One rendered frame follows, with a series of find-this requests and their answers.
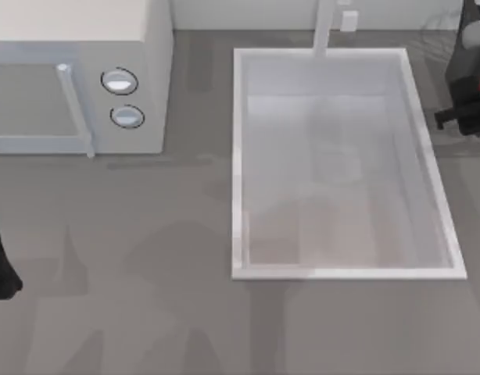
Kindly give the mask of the white sink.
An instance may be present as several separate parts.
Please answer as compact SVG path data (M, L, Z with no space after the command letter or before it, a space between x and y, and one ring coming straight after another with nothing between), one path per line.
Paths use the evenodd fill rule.
M233 56L233 279L467 278L404 48Z

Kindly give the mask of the tall white tap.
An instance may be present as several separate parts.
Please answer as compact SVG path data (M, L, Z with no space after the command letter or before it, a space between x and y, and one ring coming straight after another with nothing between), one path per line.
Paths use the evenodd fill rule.
M336 0L317 0L316 23L313 33L313 56L323 58L328 48L328 41Z

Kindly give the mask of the pale microwave oven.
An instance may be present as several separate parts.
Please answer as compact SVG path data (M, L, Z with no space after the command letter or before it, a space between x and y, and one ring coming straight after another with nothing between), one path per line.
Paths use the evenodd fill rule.
M65 42L79 53L91 111L95 155L158 154L163 150L173 25L169 0L0 0L0 41ZM131 95L114 95L101 84L117 67L138 78ZM110 110L137 106L137 129L115 125Z

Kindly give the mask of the small round microwave knob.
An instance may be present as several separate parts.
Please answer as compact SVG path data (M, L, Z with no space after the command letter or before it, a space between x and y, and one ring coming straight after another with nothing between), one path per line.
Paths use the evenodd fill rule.
M123 129L137 129L145 122L145 114L133 105L112 108L109 116L115 125Z

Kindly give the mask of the large round microwave knob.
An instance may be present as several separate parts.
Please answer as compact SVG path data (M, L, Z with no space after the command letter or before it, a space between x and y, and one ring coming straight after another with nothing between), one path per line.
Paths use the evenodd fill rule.
M131 95L138 89L136 75L122 67L103 72L100 81L102 86L114 95Z

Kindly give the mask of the microwave oven door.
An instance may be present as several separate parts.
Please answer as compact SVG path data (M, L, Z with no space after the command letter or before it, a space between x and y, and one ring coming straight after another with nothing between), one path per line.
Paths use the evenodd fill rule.
M60 63L72 66L95 148L77 48L65 42L0 41L0 155L86 155L56 73Z

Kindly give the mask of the white wall socket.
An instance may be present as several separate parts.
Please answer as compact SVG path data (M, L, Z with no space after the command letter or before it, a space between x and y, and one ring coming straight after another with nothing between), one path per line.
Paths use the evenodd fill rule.
M341 32L355 32L358 27L359 12L356 10L346 10L342 12L340 25Z

